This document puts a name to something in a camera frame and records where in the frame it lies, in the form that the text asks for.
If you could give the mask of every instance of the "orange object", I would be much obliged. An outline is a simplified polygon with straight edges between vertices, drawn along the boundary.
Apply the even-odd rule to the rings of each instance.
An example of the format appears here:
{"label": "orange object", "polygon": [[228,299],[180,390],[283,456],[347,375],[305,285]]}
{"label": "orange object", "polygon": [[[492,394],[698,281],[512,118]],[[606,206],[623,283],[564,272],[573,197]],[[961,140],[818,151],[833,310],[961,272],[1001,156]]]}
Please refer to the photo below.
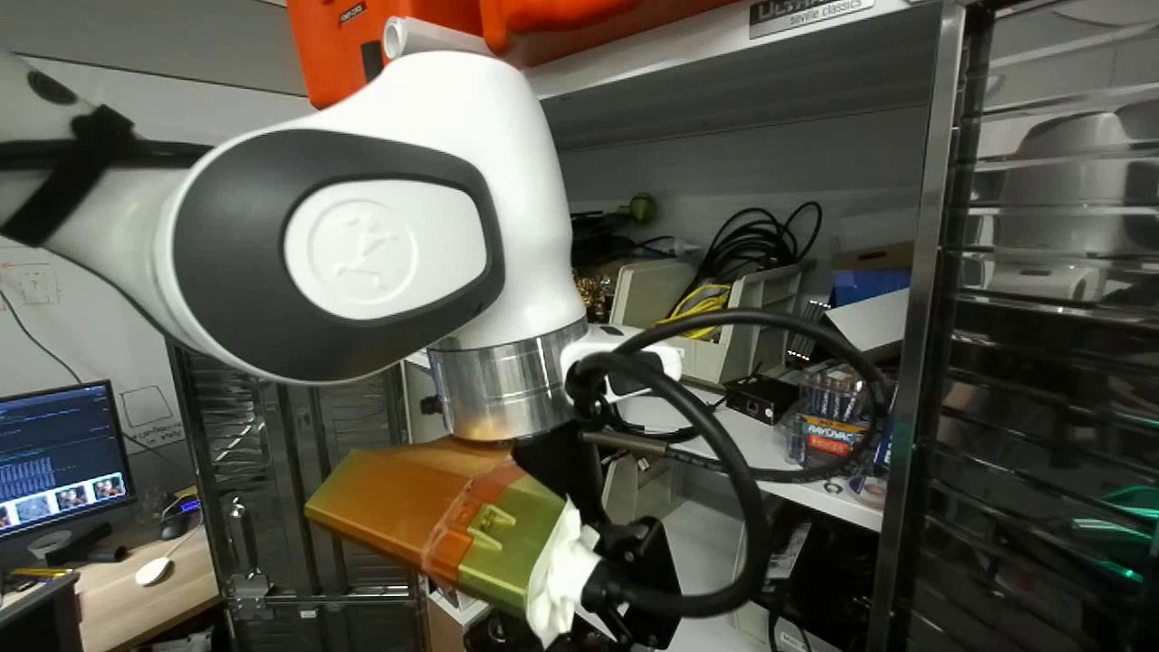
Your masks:
{"label": "orange object", "polygon": [[387,19],[477,28],[473,0],[288,0],[288,33],[311,105],[327,110],[366,89],[382,63]]}
{"label": "orange object", "polygon": [[637,0],[477,0],[480,40],[504,54],[512,46],[512,33],[588,25],[630,4]]}
{"label": "orange object", "polygon": [[564,502],[526,476],[507,447],[443,439],[354,451],[305,515],[473,599],[526,608],[526,590]]}
{"label": "orange object", "polygon": [[735,0],[288,0],[288,33],[311,105],[366,89],[382,66],[387,19],[480,38],[515,66],[538,66]]}

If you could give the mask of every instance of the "black cable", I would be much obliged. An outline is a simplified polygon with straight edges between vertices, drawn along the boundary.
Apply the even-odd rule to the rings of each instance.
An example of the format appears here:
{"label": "black cable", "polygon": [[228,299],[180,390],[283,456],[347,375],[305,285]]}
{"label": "black cable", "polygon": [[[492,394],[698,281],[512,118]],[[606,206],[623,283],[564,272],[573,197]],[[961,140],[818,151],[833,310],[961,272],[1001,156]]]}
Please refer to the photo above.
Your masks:
{"label": "black cable", "polygon": [[719,422],[687,388],[682,388],[661,369],[657,369],[634,355],[623,355],[623,351],[602,351],[602,355],[590,355],[573,366],[567,394],[576,400],[578,412],[602,410],[602,384],[607,375],[630,376],[630,381],[652,388],[708,444],[708,451],[718,452],[718,460],[733,481],[733,493],[743,509],[743,520],[746,520],[746,564],[739,570],[739,576],[733,585],[724,585],[708,594],[665,594],[665,590],[620,585],[611,572],[597,572],[588,585],[582,602],[588,607],[625,602],[625,607],[652,613],[652,617],[718,617],[718,613],[733,613],[733,608],[746,607],[749,594],[760,590],[764,564],[772,553],[772,527],[764,520],[764,495],[757,491],[757,480],[752,480],[746,456],[735,451],[735,444],[729,439]]}
{"label": "black cable", "polygon": [[648,256],[682,256],[678,237],[634,240],[630,248],[634,248],[634,255],[648,255]]}
{"label": "black cable", "polygon": [[31,339],[31,329],[29,329],[26,320],[15,313],[15,306],[6,302],[3,289],[0,289],[0,302],[3,302],[6,313],[9,313],[9,322],[15,322],[44,355],[55,359],[77,384],[84,384],[78,375],[77,375],[65,359],[58,359],[52,348],[44,348],[44,341]]}
{"label": "black cable", "polygon": [[136,436],[131,436],[131,431],[118,431],[127,444],[134,444],[136,451],[143,451],[143,452],[153,452],[156,460],[164,460],[170,473],[176,473],[176,476],[189,476],[189,469],[180,469],[176,460],[170,460],[166,452],[158,452],[158,447],[153,447],[153,444],[143,444],[143,439],[136,439]]}
{"label": "black cable", "polygon": [[804,256],[811,255],[811,248],[818,242],[823,225],[826,225],[823,204],[806,198],[806,204],[794,206],[794,214],[785,219],[785,229],[794,229],[794,223],[798,223],[804,209],[811,209],[815,219],[811,219],[806,242],[798,250],[798,260],[804,260]]}
{"label": "black cable", "polygon": [[[794,225],[811,209],[811,233],[799,248]],[[678,294],[671,316],[695,294],[704,283],[735,283],[749,272],[799,265],[818,242],[826,209],[823,204],[799,204],[785,223],[764,206],[743,206],[713,233],[705,255],[698,256],[687,285]]]}
{"label": "black cable", "polygon": [[695,427],[644,431],[642,424],[630,424],[630,422],[620,412],[620,405],[607,405],[607,424],[611,424],[620,436],[634,436],[634,439],[648,439],[648,444],[665,444],[665,447],[698,439]]}
{"label": "black cable", "polygon": [[891,394],[891,381],[885,369],[875,369],[859,348],[851,348],[848,341],[840,341],[838,334],[823,329],[823,325],[811,325],[811,322],[798,322],[788,316],[772,316],[772,313],[704,313],[704,316],[687,316],[687,320],[678,320],[678,322],[659,322],[652,329],[642,329],[634,334],[630,341],[623,341],[617,351],[620,355],[637,355],[644,351],[648,346],[659,346],[659,341],[671,341],[671,339],[682,339],[687,329],[705,329],[705,325],[764,325],[764,329],[788,329],[788,334],[799,334],[799,339],[811,339],[823,351],[851,363],[863,381],[867,381],[867,394],[870,394],[870,427],[867,427],[867,439],[848,452],[848,456],[838,456],[829,465],[818,465],[818,469],[752,469],[752,480],[764,480],[764,481],[818,481],[818,480],[833,480],[833,476],[845,476],[855,460],[863,460],[867,452],[871,452],[875,447],[875,427],[881,422],[888,418],[888,394]]}

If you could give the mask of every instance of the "amber plastic container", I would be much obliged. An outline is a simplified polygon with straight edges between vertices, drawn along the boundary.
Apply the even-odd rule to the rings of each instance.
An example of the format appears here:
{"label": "amber plastic container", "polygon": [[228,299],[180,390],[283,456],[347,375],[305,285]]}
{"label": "amber plastic container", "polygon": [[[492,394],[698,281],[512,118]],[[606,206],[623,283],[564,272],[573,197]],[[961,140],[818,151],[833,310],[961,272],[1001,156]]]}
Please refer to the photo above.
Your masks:
{"label": "amber plastic container", "polygon": [[527,480],[507,447],[443,439],[350,452],[305,510],[439,585],[521,613],[564,502]]}

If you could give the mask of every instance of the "wall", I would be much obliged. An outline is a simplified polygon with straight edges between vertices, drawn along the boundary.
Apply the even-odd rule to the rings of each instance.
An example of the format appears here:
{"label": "wall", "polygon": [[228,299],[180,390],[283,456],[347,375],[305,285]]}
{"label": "wall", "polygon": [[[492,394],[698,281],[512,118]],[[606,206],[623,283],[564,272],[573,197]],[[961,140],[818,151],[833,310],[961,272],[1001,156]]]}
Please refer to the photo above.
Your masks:
{"label": "wall", "polygon": [[26,58],[302,93],[288,19],[262,0],[3,0],[0,44]]}
{"label": "wall", "polygon": [[[77,93],[131,118],[143,138],[213,147],[233,133],[311,113],[308,102],[294,93],[262,93],[61,63],[31,66]],[[191,469],[170,381],[166,339],[105,281],[9,240],[0,240],[0,289],[9,299],[35,341],[65,359],[84,381],[112,381],[136,486],[143,491],[140,509],[153,509],[158,493],[174,486],[189,486]],[[58,384],[71,384],[71,376],[29,346],[0,306],[0,394]]]}
{"label": "wall", "polygon": [[908,237],[917,209],[922,119],[922,105],[891,105],[811,124],[567,148],[567,198],[617,206],[652,191],[661,206],[657,229],[704,242],[739,206],[760,204],[785,214],[823,198],[840,248],[893,240]]}

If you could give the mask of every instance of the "white ceiling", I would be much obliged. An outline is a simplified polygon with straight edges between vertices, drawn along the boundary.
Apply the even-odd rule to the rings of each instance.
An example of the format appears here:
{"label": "white ceiling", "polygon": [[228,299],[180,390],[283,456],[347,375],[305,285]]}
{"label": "white ceiling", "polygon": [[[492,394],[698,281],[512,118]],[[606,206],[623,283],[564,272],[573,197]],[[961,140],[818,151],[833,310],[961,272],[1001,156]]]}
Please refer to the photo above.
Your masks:
{"label": "white ceiling", "polygon": [[0,0],[0,46],[305,93],[287,10],[256,0]]}

